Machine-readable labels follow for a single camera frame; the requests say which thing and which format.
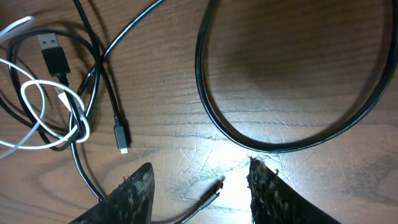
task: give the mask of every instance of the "wooden table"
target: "wooden table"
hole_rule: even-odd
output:
[[[82,5],[108,45],[150,2],[82,0]],[[215,128],[197,93],[194,53],[206,4],[166,1],[112,53],[132,148],[126,155],[117,150],[101,81],[92,134],[78,147],[95,181],[110,193],[124,176],[151,162],[156,181],[152,217],[161,220],[190,207],[225,175],[221,196],[190,223],[250,223],[246,176],[253,156],[278,169],[290,186],[342,223],[395,223],[397,79],[365,119],[336,139],[289,154],[243,149]],[[217,105],[234,127],[262,141],[294,141],[335,125],[364,102],[381,74],[391,7],[388,0],[221,0],[205,59]],[[34,14],[38,25],[88,38],[71,1],[1,1],[0,11],[3,27]],[[93,60],[78,44],[59,40],[76,89]],[[39,78],[50,78],[36,38],[25,41],[18,56]],[[0,74],[1,91],[18,105],[6,66],[1,65]],[[67,111],[55,91],[46,89],[53,104],[47,121],[65,127]],[[30,92],[41,108],[38,91]],[[1,139],[8,141],[18,141],[29,130],[3,110],[0,122]],[[35,136],[29,143],[42,141]],[[18,150],[0,161],[0,223],[67,223],[96,202],[69,150]]]

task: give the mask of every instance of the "brown tabletop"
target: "brown tabletop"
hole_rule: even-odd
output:
[[[82,5],[108,45],[150,2],[82,0]],[[246,176],[253,156],[342,223],[396,223],[397,80],[359,124],[322,145],[288,154],[241,148],[215,128],[197,93],[194,53],[206,5],[206,0],[167,0],[111,54],[107,68],[114,73],[132,144],[125,155],[116,147],[113,112],[101,81],[92,134],[78,146],[88,173],[108,194],[151,162],[153,220],[190,207],[225,175],[221,196],[189,223],[250,223]],[[391,8],[389,0],[221,0],[205,57],[216,104],[235,128],[261,141],[296,141],[336,125],[361,106],[380,77]],[[1,1],[0,11],[2,28],[35,15],[38,26],[88,39],[72,1]],[[93,59],[78,43],[58,39],[72,70],[71,87],[77,89]],[[50,78],[35,37],[20,46],[18,56],[39,78]],[[2,98],[21,107],[5,65],[0,74]],[[53,88],[46,90],[52,102],[47,121],[66,127],[67,110]],[[32,87],[29,93],[41,108],[39,92]],[[4,110],[0,123],[3,140],[16,142],[29,131]],[[42,141],[36,134],[29,144]],[[67,223],[96,203],[70,150],[17,150],[0,160],[0,223]]]

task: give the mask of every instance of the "white cable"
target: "white cable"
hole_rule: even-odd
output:
[[[13,22],[12,24],[9,24],[6,28],[0,31],[0,44],[11,37],[14,37],[15,35],[31,28],[34,23],[35,17],[26,16]]]
[[[42,146],[22,146],[22,144],[25,141],[27,141],[30,138],[30,136],[34,133],[34,131],[39,127],[39,125],[42,125],[45,129],[49,129],[49,127],[42,121],[42,119],[44,117],[44,114],[45,114],[45,102],[46,101],[45,101],[44,91],[43,91],[41,85],[39,85],[39,84],[46,84],[46,85],[52,85],[52,86],[59,87],[59,88],[65,90],[65,91],[71,93],[72,96],[76,98],[76,100],[79,103],[80,108],[81,108],[81,110],[79,111],[80,119],[83,121],[83,123],[85,125],[85,128],[86,128],[85,135],[81,139],[76,140],[76,142],[77,143],[81,143],[81,142],[84,142],[84,141],[86,141],[88,139],[88,137],[90,136],[90,125],[88,123],[88,120],[87,120],[86,116],[84,115],[85,106],[84,106],[84,103],[81,100],[81,98],[73,90],[71,90],[69,87],[67,87],[65,85],[62,85],[62,84],[59,84],[57,82],[53,82],[53,81],[49,81],[49,80],[35,80],[34,77],[31,74],[27,73],[25,70],[21,69],[17,65],[15,65],[15,64],[7,61],[7,60],[4,60],[2,58],[0,58],[0,62],[6,63],[9,66],[14,67],[15,69],[17,69],[18,71],[22,72],[24,75],[28,76],[31,79],[30,81],[27,81],[24,84],[22,84],[22,86],[21,86],[21,95],[22,95],[22,99],[24,100],[24,102],[27,105],[28,109],[33,114],[34,118],[37,120],[37,124],[35,124],[35,126],[28,133],[30,135],[25,136],[19,143],[13,144],[11,142],[0,140],[0,144],[12,147],[12,150],[10,149],[10,150],[4,152],[3,154],[1,154],[0,155],[0,159],[5,157],[5,156],[7,156],[7,155],[9,155],[13,151],[15,151],[17,148],[18,149],[45,149],[45,148],[48,148],[48,147],[56,146],[56,145],[58,145],[58,144],[60,144],[60,143],[62,143],[64,141],[67,141],[72,136],[72,134],[74,134],[77,131],[77,126],[75,125],[73,127],[73,129],[67,135],[65,135],[65,136],[58,135],[60,139],[58,141],[56,141],[56,142],[53,142],[53,143],[50,143],[50,144],[46,144],[46,145],[42,145]],[[41,94],[42,94],[43,108],[42,108],[42,112],[41,112],[40,116],[37,116],[36,112],[33,110],[33,107],[30,104],[30,101],[27,98],[26,93],[25,93],[26,88],[28,86],[30,86],[30,85],[37,85],[39,87],[39,90],[40,90]]]

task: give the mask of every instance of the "wooden surface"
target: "wooden surface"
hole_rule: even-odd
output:
[[[82,0],[104,45],[149,3]],[[250,223],[246,176],[248,157],[254,156],[279,169],[290,186],[342,223],[395,223],[397,79],[365,119],[336,139],[290,154],[248,151],[213,126],[197,94],[194,53],[206,4],[166,1],[112,53],[132,148],[126,155],[117,150],[102,81],[92,135],[79,146],[103,190],[110,193],[123,176],[151,162],[153,220],[161,220],[191,206],[225,175],[220,198],[190,223]],[[217,105],[242,133],[269,142],[294,141],[335,124],[363,103],[380,76],[391,7],[388,0],[221,0],[206,58]],[[2,26],[35,14],[40,25],[88,38],[75,28],[81,21],[71,1],[2,0],[0,11]],[[71,86],[77,88],[93,60],[78,44],[59,40],[72,70]],[[39,78],[49,78],[36,38],[25,41],[18,56]],[[2,92],[17,104],[3,65],[0,74]],[[66,110],[54,90],[46,89],[53,104],[47,120],[64,126]],[[34,88],[30,98],[41,107]],[[28,132],[3,110],[0,122],[1,139],[15,142]],[[29,143],[42,141],[36,136]],[[18,150],[0,161],[0,223],[67,223],[95,203],[69,150]]]

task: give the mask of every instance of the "wood grain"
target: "wood grain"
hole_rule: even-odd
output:
[[[104,45],[150,0],[82,1]],[[262,154],[228,141],[207,117],[197,94],[194,53],[206,1],[168,0],[111,55],[111,70],[132,133],[120,155],[113,114],[101,81],[93,133],[79,150],[106,193],[143,163],[155,172],[153,220],[192,205],[219,176],[220,198],[190,223],[250,223],[249,156],[262,159],[306,199],[342,223],[394,223],[398,218],[398,82],[376,108],[336,139],[305,151]],[[388,0],[221,0],[208,38],[213,97],[231,124],[248,136],[287,142],[311,136],[350,115],[381,74],[391,34]],[[1,1],[1,21],[35,14],[40,26],[83,37],[71,1]],[[59,38],[77,88],[93,63],[88,52]],[[35,38],[18,56],[49,78]],[[1,91],[17,104],[6,67]],[[65,126],[55,92],[48,121]],[[33,104],[41,107],[33,88]],[[26,127],[0,111],[1,139]],[[40,144],[38,136],[29,141]],[[70,151],[19,150],[0,161],[0,223],[67,223],[96,203]]]

